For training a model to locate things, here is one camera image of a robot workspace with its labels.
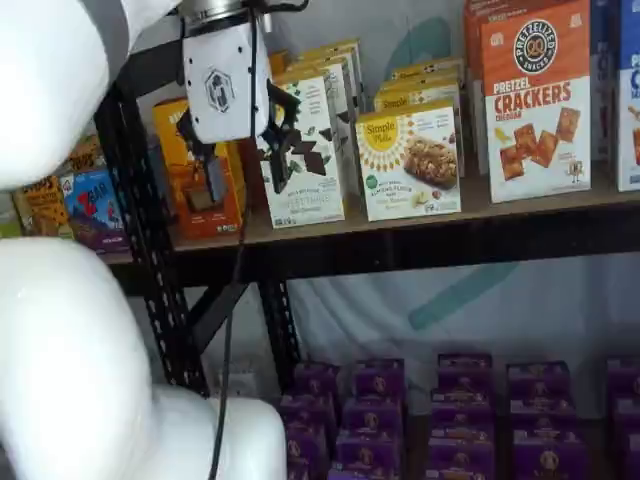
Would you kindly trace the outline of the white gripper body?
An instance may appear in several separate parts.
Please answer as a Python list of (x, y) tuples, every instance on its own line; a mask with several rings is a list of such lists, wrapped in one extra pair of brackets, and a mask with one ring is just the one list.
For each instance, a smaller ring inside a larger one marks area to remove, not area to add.
[(196, 137), (215, 144), (262, 134), (271, 69), (260, 24), (190, 35), (183, 41), (186, 92)]

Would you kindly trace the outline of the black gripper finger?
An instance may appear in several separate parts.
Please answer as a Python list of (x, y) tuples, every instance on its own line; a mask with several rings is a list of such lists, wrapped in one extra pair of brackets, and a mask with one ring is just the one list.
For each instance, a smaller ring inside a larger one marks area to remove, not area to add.
[(289, 179), (286, 153), (293, 142), (300, 101), (270, 80), (266, 81), (266, 88), (269, 116), (260, 139), (267, 145), (263, 158), (269, 163), (273, 190), (276, 194), (280, 194)]
[(205, 144), (196, 135), (190, 108), (176, 123), (177, 135), (186, 146), (186, 170), (180, 192), (188, 209), (216, 209), (228, 192), (215, 144)]

